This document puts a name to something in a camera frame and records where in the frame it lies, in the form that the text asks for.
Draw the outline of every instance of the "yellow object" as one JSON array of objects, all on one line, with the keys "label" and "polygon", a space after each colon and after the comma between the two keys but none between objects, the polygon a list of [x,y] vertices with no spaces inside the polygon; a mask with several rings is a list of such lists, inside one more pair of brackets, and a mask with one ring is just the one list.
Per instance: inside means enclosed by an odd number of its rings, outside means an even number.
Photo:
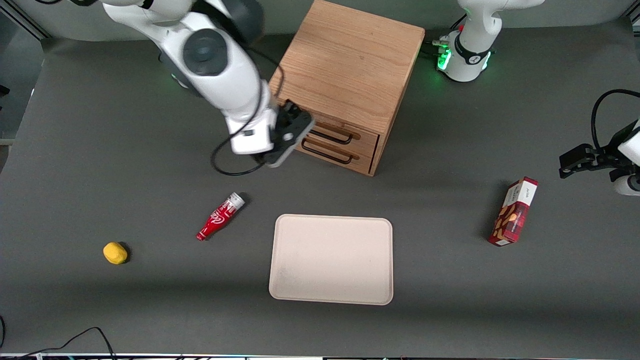
[{"label": "yellow object", "polygon": [[102,250],[104,257],[112,264],[122,264],[127,261],[129,254],[119,243],[108,243]]}]

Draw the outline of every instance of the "drawer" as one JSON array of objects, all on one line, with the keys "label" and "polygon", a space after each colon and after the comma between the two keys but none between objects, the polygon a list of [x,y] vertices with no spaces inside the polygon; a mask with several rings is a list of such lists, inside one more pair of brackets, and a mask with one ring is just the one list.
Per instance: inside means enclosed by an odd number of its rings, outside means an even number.
[{"label": "drawer", "polygon": [[348,124],[311,112],[316,125],[309,133],[308,139],[319,140],[331,144],[334,148],[349,154],[373,157],[378,143],[378,135]]},{"label": "drawer", "polygon": [[316,158],[340,165],[344,168],[368,175],[373,156],[353,154],[338,148],[330,142],[306,137],[298,145],[297,150]]}]

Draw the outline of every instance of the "wooden drawer cabinet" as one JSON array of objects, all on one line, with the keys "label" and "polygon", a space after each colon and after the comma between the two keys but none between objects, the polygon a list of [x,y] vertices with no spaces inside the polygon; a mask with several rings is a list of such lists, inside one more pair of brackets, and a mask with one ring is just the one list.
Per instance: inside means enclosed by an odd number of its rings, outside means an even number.
[{"label": "wooden drawer cabinet", "polygon": [[[315,0],[280,62],[278,102],[316,120],[298,150],[373,176],[423,38],[417,26]],[[272,91],[280,80],[276,71]]]}]

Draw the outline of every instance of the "red bottle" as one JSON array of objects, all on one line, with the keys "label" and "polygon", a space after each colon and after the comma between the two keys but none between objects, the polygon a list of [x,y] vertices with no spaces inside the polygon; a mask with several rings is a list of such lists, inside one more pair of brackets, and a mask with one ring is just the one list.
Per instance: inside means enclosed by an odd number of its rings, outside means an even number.
[{"label": "red bottle", "polygon": [[211,214],[207,223],[196,235],[196,239],[204,241],[213,232],[222,229],[227,222],[229,222],[229,219],[234,216],[236,211],[242,208],[242,205],[244,205],[244,200],[236,193],[231,194],[229,198]]}]

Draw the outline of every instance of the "cable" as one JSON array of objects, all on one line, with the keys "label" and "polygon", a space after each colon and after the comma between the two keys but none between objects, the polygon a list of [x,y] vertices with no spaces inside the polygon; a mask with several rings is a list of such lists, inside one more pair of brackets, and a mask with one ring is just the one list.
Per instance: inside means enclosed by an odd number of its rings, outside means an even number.
[{"label": "cable", "polygon": [[75,339],[77,339],[78,337],[84,335],[86,332],[89,332],[91,330],[98,330],[100,332],[100,335],[102,335],[102,339],[104,339],[105,344],[107,345],[107,349],[109,349],[109,355],[111,355],[112,360],[117,360],[116,358],[116,353],[113,351],[113,348],[111,347],[111,343],[109,342],[109,340],[107,339],[107,337],[104,335],[104,332],[102,332],[102,329],[100,329],[97,326],[94,327],[90,327],[89,329],[79,333],[78,335],[74,336],[73,338],[70,338],[64,345],[62,345],[61,347],[50,347],[50,348],[43,348],[42,350],[38,350],[38,351],[34,351],[34,352],[30,352],[26,355],[20,356],[20,357],[14,357],[13,360],[25,360],[27,358],[29,358],[30,356],[33,356],[35,354],[39,354],[41,352],[46,352],[46,351],[53,351],[53,350],[61,350],[63,348],[65,348],[67,345],[69,345],[69,343],[71,343],[71,341],[74,341]]},{"label": "cable", "polygon": [[53,4],[57,4],[62,0],[51,0],[51,1],[44,1],[44,0],[35,0],[37,3],[40,4],[44,4],[44,5],[53,5]]},{"label": "cable", "polygon": [[0,340],[0,348],[4,345],[4,335],[6,334],[6,324],[4,323],[4,318],[0,315],[0,325],[2,325],[2,340]]},{"label": "cable", "polygon": [[449,29],[455,29],[456,26],[460,25],[460,23],[462,22],[462,20],[465,19],[465,17],[467,17],[467,13],[462,15],[462,17],[460,19],[458,19],[458,21],[454,22],[453,25],[451,25],[451,27]]},{"label": "cable", "polygon": [[596,116],[598,115],[598,108],[600,107],[600,103],[611,94],[627,94],[635,97],[640,97],[640,92],[635,92],[627,89],[613,89],[609,90],[606,93],[602,94],[596,103],[593,105],[593,111],[591,111],[591,137],[593,139],[593,146],[595,146],[596,150],[599,153],[602,153],[602,148],[600,147],[600,142],[598,142],[598,135],[596,133]]},{"label": "cable", "polygon": [[[280,95],[280,92],[282,91],[282,86],[284,85],[284,69],[282,68],[282,66],[280,66],[280,64],[275,61],[274,59],[270,58],[269,56],[267,56],[266,54],[253,49],[251,47],[243,47],[244,50],[249,50],[251,52],[253,52],[254,54],[257,54],[261,57],[263,57],[264,59],[266,59],[267,61],[270,61],[271,63],[275,64],[277,66],[277,69],[280,71],[280,83],[278,84],[278,90],[276,90],[276,93],[274,95],[275,98],[278,98],[278,96]],[[251,121],[254,120],[255,116],[258,115],[258,111],[260,111],[260,106],[262,105],[262,78],[258,75],[258,88],[259,88],[259,100],[258,100],[258,105],[256,105],[255,110],[253,111],[252,115],[249,117],[249,119],[244,123],[244,125],[242,125],[242,127],[240,127],[240,129],[238,129],[238,131],[236,131],[235,133],[229,135],[224,141],[222,141],[220,144],[218,144],[218,146],[216,146],[216,148],[213,150],[213,152],[211,153],[211,167],[213,169],[215,169],[215,171],[219,172],[220,174],[226,175],[226,176],[242,176],[242,175],[247,175],[247,174],[251,174],[252,172],[260,169],[261,167],[264,166],[264,163],[258,163],[258,165],[256,165],[255,167],[249,169],[249,170],[245,170],[242,172],[227,172],[222,170],[218,164],[216,163],[216,157],[218,156],[218,152],[220,151],[220,149],[222,149],[226,144],[228,144],[231,139],[233,139],[234,137],[236,137],[236,135],[238,135],[240,132],[242,132],[242,130],[244,130],[247,126],[249,126],[249,124],[251,123]]]}]

